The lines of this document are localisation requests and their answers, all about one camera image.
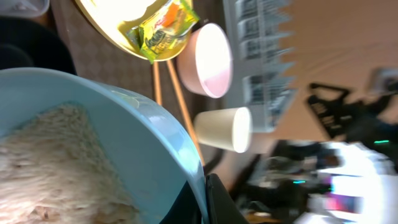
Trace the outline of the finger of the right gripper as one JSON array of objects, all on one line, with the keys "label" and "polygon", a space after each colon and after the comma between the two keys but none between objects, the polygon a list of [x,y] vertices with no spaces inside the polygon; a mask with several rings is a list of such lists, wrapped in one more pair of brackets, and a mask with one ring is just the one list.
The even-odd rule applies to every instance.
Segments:
[{"label": "finger of the right gripper", "polygon": [[[335,91],[339,95],[333,100],[327,100],[319,94],[318,91],[321,89]],[[353,114],[346,104],[346,97],[351,93],[351,90],[322,83],[311,83],[308,86],[308,90],[311,95],[307,98],[307,105],[328,138],[334,139],[343,135],[346,128],[354,120]]]}]

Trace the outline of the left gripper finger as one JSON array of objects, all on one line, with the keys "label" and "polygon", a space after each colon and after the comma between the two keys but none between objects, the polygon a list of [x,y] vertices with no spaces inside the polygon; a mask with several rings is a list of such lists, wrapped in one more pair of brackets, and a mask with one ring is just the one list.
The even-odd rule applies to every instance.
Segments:
[{"label": "left gripper finger", "polygon": [[206,202],[211,224],[249,224],[216,174],[206,176]]}]

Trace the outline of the light blue bowl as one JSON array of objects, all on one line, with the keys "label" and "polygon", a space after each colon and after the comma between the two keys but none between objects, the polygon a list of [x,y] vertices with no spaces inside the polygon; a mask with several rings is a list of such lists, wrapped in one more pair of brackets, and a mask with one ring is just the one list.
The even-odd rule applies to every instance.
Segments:
[{"label": "light blue bowl", "polygon": [[190,185],[208,223],[200,156],[182,125],[140,94],[45,68],[1,71],[1,133],[65,102],[83,105],[146,223],[160,223]]}]

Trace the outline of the cream white cup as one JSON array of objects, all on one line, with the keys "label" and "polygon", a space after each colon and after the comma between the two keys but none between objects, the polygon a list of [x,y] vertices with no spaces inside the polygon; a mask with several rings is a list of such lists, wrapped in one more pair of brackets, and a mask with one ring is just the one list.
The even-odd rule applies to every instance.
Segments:
[{"label": "cream white cup", "polygon": [[205,111],[194,120],[198,142],[237,153],[247,151],[252,137],[252,116],[247,107]]}]

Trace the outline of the wooden chopstick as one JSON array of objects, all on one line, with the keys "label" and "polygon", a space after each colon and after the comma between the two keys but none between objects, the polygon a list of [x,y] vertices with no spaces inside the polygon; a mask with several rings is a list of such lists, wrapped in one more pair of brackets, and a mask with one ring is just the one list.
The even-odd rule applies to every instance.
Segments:
[{"label": "wooden chopstick", "polygon": [[159,105],[162,105],[162,90],[160,84],[160,73],[159,73],[158,62],[154,62],[153,64],[153,81],[154,81],[155,101]]},{"label": "wooden chopstick", "polygon": [[182,92],[182,89],[181,89],[181,86],[180,86],[180,82],[178,80],[178,75],[177,75],[177,72],[175,70],[173,61],[168,60],[168,61],[166,61],[166,64],[167,64],[167,68],[169,70],[170,78],[171,78],[171,81],[172,81],[172,84],[173,84],[174,92],[175,92],[176,97],[177,97],[177,101],[178,101],[178,104],[179,104],[179,107],[180,107],[180,111],[181,111],[182,116],[183,116],[183,121],[184,121],[185,126],[187,128],[187,132],[190,135],[190,137],[191,137],[191,139],[192,139],[192,141],[193,141],[193,143],[195,145],[195,148],[197,150],[198,155],[200,156],[201,164],[204,166],[205,165],[205,160],[203,158],[203,154],[201,152],[201,149],[200,149],[200,146],[199,146],[199,143],[198,143],[198,139],[196,137],[195,130],[193,128],[193,123],[192,123],[192,120],[191,120],[191,117],[190,117],[190,114],[189,114],[189,110],[187,108],[187,104],[186,104],[186,101],[185,101],[185,98],[184,98],[184,95],[183,95],[183,92]]}]

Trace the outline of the pink bowl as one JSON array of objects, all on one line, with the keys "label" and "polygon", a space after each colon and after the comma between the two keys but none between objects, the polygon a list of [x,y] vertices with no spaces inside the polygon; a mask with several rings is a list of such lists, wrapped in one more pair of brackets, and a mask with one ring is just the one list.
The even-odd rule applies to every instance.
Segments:
[{"label": "pink bowl", "polygon": [[209,23],[196,30],[177,57],[180,80],[192,93],[221,98],[233,79],[233,56],[224,30]]}]

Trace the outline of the rice food waste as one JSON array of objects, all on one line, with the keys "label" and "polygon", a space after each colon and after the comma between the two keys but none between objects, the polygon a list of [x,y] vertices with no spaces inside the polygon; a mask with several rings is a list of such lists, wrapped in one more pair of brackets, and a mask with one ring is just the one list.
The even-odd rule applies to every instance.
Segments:
[{"label": "rice food waste", "polygon": [[1,138],[1,222],[141,222],[84,107],[50,108]]}]

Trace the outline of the green snack wrapper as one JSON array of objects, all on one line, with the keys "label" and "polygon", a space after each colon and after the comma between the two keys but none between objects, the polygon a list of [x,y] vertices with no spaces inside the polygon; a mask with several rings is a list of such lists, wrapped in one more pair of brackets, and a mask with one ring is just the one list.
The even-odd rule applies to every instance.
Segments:
[{"label": "green snack wrapper", "polygon": [[160,55],[181,45],[199,20],[188,2],[171,0],[150,18],[123,34],[150,63],[154,63]]}]

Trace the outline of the yellow plate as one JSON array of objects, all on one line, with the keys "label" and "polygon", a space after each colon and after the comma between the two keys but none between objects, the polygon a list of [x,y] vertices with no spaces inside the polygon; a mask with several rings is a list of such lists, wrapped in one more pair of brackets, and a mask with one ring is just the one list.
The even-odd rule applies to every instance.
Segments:
[{"label": "yellow plate", "polygon": [[126,32],[155,14],[167,0],[118,1],[75,0],[77,8],[91,25],[119,49],[146,59],[138,47],[126,37]]}]

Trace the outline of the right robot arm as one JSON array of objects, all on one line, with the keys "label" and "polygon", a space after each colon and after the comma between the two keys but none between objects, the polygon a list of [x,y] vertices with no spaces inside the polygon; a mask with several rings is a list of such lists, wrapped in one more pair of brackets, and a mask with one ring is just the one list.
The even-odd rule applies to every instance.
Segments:
[{"label": "right robot arm", "polygon": [[324,83],[310,83],[307,105],[328,139],[343,136],[346,143],[360,142],[368,149],[385,155],[397,171],[397,124],[378,118],[397,94],[397,69],[377,68],[370,90],[379,95],[372,103],[357,100],[347,103],[351,90]]}]

